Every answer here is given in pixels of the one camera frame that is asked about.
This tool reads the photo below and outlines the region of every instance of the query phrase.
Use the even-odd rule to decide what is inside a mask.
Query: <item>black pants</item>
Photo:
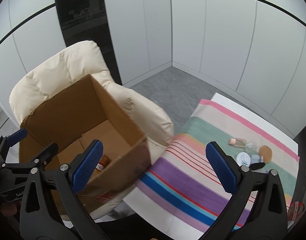
[[[138,214],[97,225],[111,240],[172,240],[162,232],[151,226]]]

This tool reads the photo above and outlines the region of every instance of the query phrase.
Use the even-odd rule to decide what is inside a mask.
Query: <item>metal screw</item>
[[[271,174],[272,174],[273,176],[276,176],[276,175],[278,174],[278,172],[277,172],[276,170],[271,170]]]
[[[37,173],[37,171],[38,171],[38,168],[36,168],[36,167],[31,169],[31,173],[32,173],[32,174]]]
[[[249,169],[248,166],[242,165],[241,170],[244,171],[244,172],[248,172],[250,169]]]
[[[67,164],[62,164],[59,169],[61,171],[66,171],[68,169],[68,165]]]

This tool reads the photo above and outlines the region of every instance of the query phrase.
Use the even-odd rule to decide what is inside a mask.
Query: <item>baseboard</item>
[[[250,101],[249,99],[245,98],[244,96],[240,95],[236,91],[232,90],[231,88],[227,87],[226,85],[223,85],[222,83],[216,81],[215,79],[204,75],[200,72],[197,72],[191,68],[188,68],[184,65],[181,65],[175,61],[172,61],[172,66],[180,69],[192,76],[195,76],[201,80],[203,80],[206,83],[209,83],[210,85],[218,88],[219,90],[223,91],[224,93],[230,95],[231,97],[237,99],[242,104],[246,105],[250,109],[252,109],[254,112],[256,112],[258,115],[260,115],[263,119],[267,120],[270,124],[274,125],[276,128],[281,130],[283,133],[285,133],[287,136],[289,136],[291,139],[294,139],[294,135],[286,129],[279,121],[277,121],[274,117],[272,117],[269,113],[264,111],[261,107]]]
[[[168,62],[168,63],[166,63],[162,66],[159,66],[155,69],[150,70],[149,72],[144,73],[143,75],[141,75],[137,78],[132,79],[131,81],[123,84],[123,86],[126,87],[126,88],[130,88],[130,87],[136,85],[137,83],[140,83],[141,81],[143,81],[143,80],[145,80],[145,79],[147,79],[147,78],[149,78],[149,77],[151,77],[151,76],[153,76],[153,75],[155,75],[155,74],[157,74],[157,73],[159,73],[159,72],[161,72],[161,71],[163,71],[163,70],[165,70],[165,69],[167,69],[171,66],[172,66],[172,62],[170,61],[170,62]]]

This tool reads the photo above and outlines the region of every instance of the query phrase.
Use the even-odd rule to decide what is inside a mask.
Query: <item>striped tablecloth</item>
[[[272,149],[264,169],[279,172],[287,208],[298,174],[298,155],[238,114],[202,99],[162,157],[136,182],[124,201],[151,225],[175,240],[198,239],[215,221],[231,194],[224,191],[205,157],[205,146],[216,141],[234,159],[243,151],[228,145],[244,138]],[[253,192],[235,229],[243,226],[254,203]]]

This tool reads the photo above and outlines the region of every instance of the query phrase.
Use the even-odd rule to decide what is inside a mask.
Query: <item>open cardboard box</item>
[[[101,195],[126,189],[150,166],[145,135],[90,75],[42,103],[23,120],[21,128],[28,135],[20,142],[20,162],[28,162],[49,143],[57,143],[59,153],[46,170],[69,164],[93,139],[103,143],[111,162],[100,173],[93,172],[78,193],[88,212],[103,205],[98,201]],[[57,192],[53,196],[60,214],[65,214]]]

